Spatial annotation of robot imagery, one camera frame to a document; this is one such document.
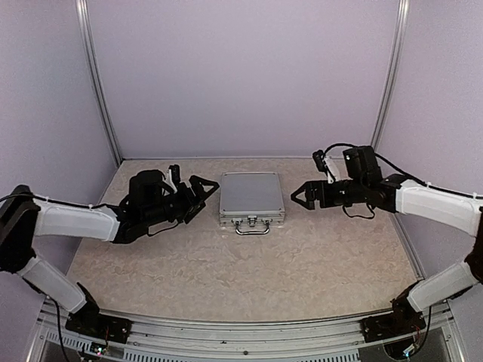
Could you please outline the aluminium poker set case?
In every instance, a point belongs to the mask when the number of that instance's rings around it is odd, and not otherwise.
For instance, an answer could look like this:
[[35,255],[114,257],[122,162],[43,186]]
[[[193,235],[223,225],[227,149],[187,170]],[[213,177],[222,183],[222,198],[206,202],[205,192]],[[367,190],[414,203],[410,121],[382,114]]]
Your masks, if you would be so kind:
[[276,172],[228,172],[220,180],[219,223],[240,236],[267,235],[285,222]]

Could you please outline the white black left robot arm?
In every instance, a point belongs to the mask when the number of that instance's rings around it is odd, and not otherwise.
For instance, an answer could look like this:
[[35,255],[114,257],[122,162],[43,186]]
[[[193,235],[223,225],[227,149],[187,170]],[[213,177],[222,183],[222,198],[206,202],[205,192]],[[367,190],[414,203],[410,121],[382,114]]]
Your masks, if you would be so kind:
[[19,275],[69,312],[86,333],[96,336],[105,329],[106,320],[94,298],[42,259],[33,249],[34,238],[57,235],[130,244],[163,222],[173,229],[190,223],[219,187],[196,175],[182,182],[176,164],[167,172],[143,170],[131,177],[128,194],[117,205],[58,201],[18,185],[1,199],[1,270]]

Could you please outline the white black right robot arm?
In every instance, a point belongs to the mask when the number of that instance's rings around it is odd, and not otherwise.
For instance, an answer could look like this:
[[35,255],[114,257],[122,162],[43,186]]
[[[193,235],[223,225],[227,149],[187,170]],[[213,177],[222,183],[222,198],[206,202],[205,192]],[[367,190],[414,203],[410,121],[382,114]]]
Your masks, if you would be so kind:
[[462,262],[419,281],[392,301],[382,329],[395,335],[423,328],[425,309],[447,298],[465,293],[482,282],[482,197],[442,189],[403,171],[399,167],[384,176],[378,162],[382,155],[372,146],[341,143],[347,179],[337,177],[337,167],[327,150],[313,153],[312,159],[325,180],[307,181],[291,194],[291,200],[307,210],[365,204],[389,213],[420,216],[449,225],[474,237],[471,252]]

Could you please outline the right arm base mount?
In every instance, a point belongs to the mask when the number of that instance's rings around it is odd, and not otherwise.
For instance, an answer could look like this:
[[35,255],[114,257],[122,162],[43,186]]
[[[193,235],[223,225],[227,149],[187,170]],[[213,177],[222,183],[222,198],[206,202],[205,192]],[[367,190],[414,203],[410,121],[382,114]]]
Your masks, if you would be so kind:
[[396,337],[395,318],[393,314],[371,316],[361,320],[361,329],[366,343]]

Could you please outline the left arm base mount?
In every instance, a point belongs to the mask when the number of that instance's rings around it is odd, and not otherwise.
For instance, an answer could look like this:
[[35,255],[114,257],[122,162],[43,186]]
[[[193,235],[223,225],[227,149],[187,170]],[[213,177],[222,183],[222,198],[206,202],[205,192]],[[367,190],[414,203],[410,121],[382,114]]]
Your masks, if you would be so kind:
[[102,339],[105,342],[126,344],[130,336],[132,321],[107,314],[98,314],[89,321],[71,314],[66,322],[66,329],[83,336]]

